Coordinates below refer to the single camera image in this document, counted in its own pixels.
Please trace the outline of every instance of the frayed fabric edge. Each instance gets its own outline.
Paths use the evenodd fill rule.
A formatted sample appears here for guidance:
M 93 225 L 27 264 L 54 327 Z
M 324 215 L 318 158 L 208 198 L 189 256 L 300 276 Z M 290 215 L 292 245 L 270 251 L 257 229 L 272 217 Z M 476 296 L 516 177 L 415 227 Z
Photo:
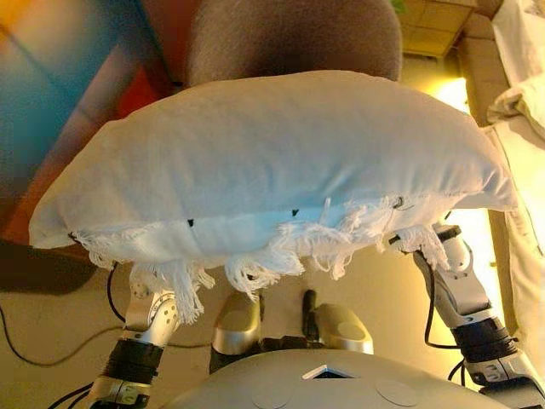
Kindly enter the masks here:
M 345 274 L 345 267 L 355 251 L 367 245 L 384 250 L 382 239 L 392 219 L 394 200 L 385 198 L 378 206 L 354 207 L 334 228 L 321 224 L 323 217 L 317 223 L 282 224 L 266 248 L 228 257 L 225 261 L 227 279 L 236 290 L 245 292 L 255 301 L 257 290 L 275 284 L 284 275 L 302 274 L 305 269 L 300 261 L 301 256 L 310 256 L 315 268 L 329 272 L 332 279 L 339 279 Z M 329 203 L 326 200 L 324 213 Z M 414 226 L 396 233 L 400 237 L 396 244 L 399 250 L 422 251 L 433 268 L 438 264 L 448 267 L 445 249 L 430 227 Z M 112 268 L 113 261 L 107 257 L 104 238 L 100 238 L 99 242 L 88 234 L 77 238 L 89 251 L 89 258 L 94 264 Z M 197 294 L 200 286 L 211 288 L 214 285 L 214 279 L 204 272 L 203 262 L 185 259 L 135 263 L 130 281 L 131 284 L 142 283 L 151 291 L 174 291 L 181 323 L 187 324 L 195 322 L 204 311 Z
M 400 240 L 394 243 L 394 248 L 407 253 L 421 251 L 432 269 L 438 265 L 447 270 L 450 268 L 443 243 L 431 226 L 412 226 L 398 230 L 396 234 Z

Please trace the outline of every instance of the wire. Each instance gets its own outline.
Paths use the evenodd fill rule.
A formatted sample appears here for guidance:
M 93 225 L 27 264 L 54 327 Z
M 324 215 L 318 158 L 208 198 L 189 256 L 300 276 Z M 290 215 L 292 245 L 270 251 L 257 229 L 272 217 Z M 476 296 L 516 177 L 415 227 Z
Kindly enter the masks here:
M 448 379 L 449 381 L 451 381 L 452 378 L 453 378 L 453 377 L 456 375 L 456 373 L 458 372 L 458 370 L 459 370 L 460 368 L 462 368 L 462 367 L 463 367 L 463 360 L 461 360 L 460 362 L 458 362 L 458 363 L 456 364 L 456 366 L 455 366 L 454 368 L 452 368 L 452 371 L 450 371 L 449 376 L 447 377 L 447 379 Z
M 76 389 L 76 390 L 70 392 L 69 394 L 64 395 L 62 398 L 59 398 L 58 400 L 56 400 L 50 407 L 48 407 L 48 409 L 55 409 L 62 402 L 66 401 L 66 400 L 69 400 L 70 398 L 72 398 L 73 396 L 76 396 L 77 394 L 81 394 L 82 392 L 85 392 L 85 391 L 91 389 L 92 386 L 93 386 L 93 383 L 91 382 L 91 383 L 86 384 L 85 386 L 82 386 L 80 389 Z
M 113 265 L 112 271 L 108 275 L 108 281 L 106 283 L 106 294 L 108 295 L 108 302 L 110 303 L 110 308 L 112 309 L 112 312 L 116 315 L 116 317 L 118 317 L 124 323 L 125 317 L 123 317 L 119 313 L 112 299 L 112 278 L 113 278 L 113 273 L 116 271 L 116 268 L 118 268 L 118 265 L 119 263 L 115 262 L 115 264 Z
M 463 365 L 463 362 L 462 362 L 462 369 L 460 370 L 460 385 L 466 386 L 466 366 Z
M 435 275 L 433 274 L 433 271 L 430 269 L 429 309 L 427 311 L 427 322 L 426 322 L 426 330 L 424 331 L 424 342 L 426 343 L 428 347 L 432 347 L 432 348 L 460 349 L 460 347 L 457 345 L 441 345 L 438 343 L 431 343 L 429 341 L 429 334 L 432 330 L 432 323 L 433 323 L 434 303 L 435 303 Z
M 85 399 L 87 397 L 87 395 L 89 394 L 89 391 L 85 391 L 83 392 L 81 395 L 79 395 L 76 399 L 74 399 L 72 401 L 72 403 L 69 405 L 69 407 L 67 409 L 73 409 L 74 407 L 76 407 L 77 403 L 83 399 Z
M 98 338 L 99 336 L 103 335 L 103 334 L 106 334 L 107 332 L 110 332 L 110 331 L 114 331 L 114 330 L 121 330 L 122 328 L 120 326 L 111 326 L 109 328 L 105 328 L 104 330 L 101 330 L 101 331 L 98 331 L 96 332 L 94 335 L 91 335 L 89 338 L 87 338 L 85 341 L 83 341 L 77 348 L 75 348 L 70 354 L 58 359 L 58 360 L 53 360 L 51 362 L 37 362 L 35 360 L 30 360 L 28 358 L 26 358 L 25 356 L 23 356 L 19 351 L 17 351 L 17 349 L 15 348 L 15 346 L 13 345 L 13 342 L 11 340 L 11 337 L 9 336 L 9 332 L 8 332 L 8 322 L 6 320 L 6 315 L 5 313 L 3 312 L 3 309 L 2 309 L 2 306 L 0 305 L 0 314 L 2 315 L 2 324 L 3 324 L 3 333 L 4 335 L 6 336 L 6 341 L 8 342 L 8 346 L 9 346 L 9 349 L 11 349 L 11 352 L 14 353 L 14 355 L 19 358 L 20 360 L 22 360 L 23 362 L 29 364 L 29 365 L 33 365 L 33 366 L 40 366 L 42 368 L 50 368 L 51 366 L 57 366 L 57 365 L 60 365 L 62 364 L 63 362 L 66 362 L 67 360 L 69 360 L 71 357 L 73 357 L 74 355 L 76 355 L 79 351 L 81 351 L 88 343 L 90 343 L 91 341 L 95 340 L 96 338 Z

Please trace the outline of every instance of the white pillow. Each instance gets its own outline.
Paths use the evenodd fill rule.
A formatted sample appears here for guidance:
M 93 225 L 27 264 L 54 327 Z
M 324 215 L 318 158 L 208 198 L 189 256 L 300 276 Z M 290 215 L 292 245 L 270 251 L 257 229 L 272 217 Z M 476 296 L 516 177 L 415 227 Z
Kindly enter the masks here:
M 498 96 L 488 107 L 491 124 L 522 113 L 545 140 L 545 73 L 528 78 Z
M 492 27 L 505 74 L 513 87 L 545 72 L 545 19 L 525 12 L 533 0 L 503 0 Z
M 304 72 L 205 84 L 106 124 L 43 196 L 30 234 L 42 248 L 71 235 L 100 265 L 135 262 L 133 282 L 175 289 L 193 322 L 197 288 L 214 284 L 204 268 L 225 264 L 253 296 L 300 274 L 299 256 L 338 278 L 392 231 L 445 263 L 430 223 L 515 203 L 468 115 L 383 78 Z

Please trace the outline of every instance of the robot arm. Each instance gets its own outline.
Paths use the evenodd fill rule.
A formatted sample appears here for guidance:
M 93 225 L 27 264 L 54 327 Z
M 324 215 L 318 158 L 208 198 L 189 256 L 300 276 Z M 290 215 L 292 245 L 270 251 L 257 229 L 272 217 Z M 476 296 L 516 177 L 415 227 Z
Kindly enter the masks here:
M 419 251 L 413 257 L 424 274 L 428 293 L 433 293 L 435 308 L 464 356 L 471 378 L 485 386 L 481 393 L 507 406 L 545 408 L 543 383 L 494 313 L 475 276 L 473 253 L 463 241 L 460 228 L 442 224 L 433 228 L 445 247 L 450 269 L 437 266 L 432 270 Z
M 131 289 L 123 334 L 89 393 L 89 408 L 144 408 L 164 347 L 180 323 L 174 292 Z

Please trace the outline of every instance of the chair backrest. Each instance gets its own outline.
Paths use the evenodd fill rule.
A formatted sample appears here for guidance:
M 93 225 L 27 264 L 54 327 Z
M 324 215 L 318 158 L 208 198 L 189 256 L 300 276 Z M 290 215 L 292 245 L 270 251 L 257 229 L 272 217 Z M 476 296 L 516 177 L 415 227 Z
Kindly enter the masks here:
M 185 85 L 312 70 L 398 80 L 401 31 L 388 0 L 203 0 Z

